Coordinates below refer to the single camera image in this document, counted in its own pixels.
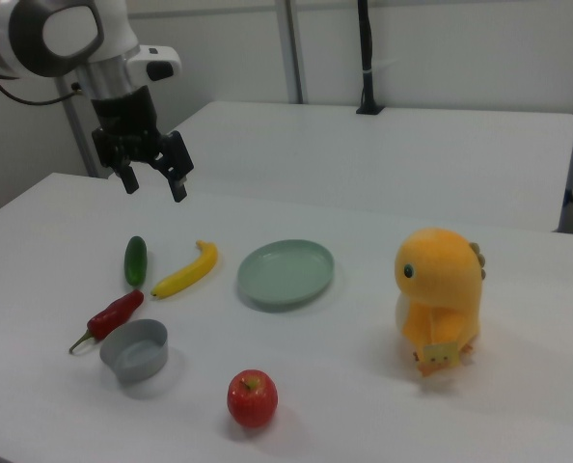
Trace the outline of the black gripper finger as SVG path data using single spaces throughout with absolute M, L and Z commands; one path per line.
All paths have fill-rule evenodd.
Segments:
M 194 163 L 178 131 L 159 136 L 151 166 L 167 179 L 174 201 L 180 203 L 187 196 L 185 181 Z
M 130 159 L 121 147 L 108 147 L 105 154 L 105 165 L 111 168 L 120 178 L 127 194 L 138 190 L 138 180 L 130 166 Z

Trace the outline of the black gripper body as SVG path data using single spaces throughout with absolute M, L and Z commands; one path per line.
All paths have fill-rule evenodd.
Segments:
M 121 97 L 93 100 L 92 105 L 99 121 L 92 138 L 103 167 L 119 168 L 130 161 L 172 167 L 170 155 L 162 152 L 166 136 L 157 127 L 148 86 Z

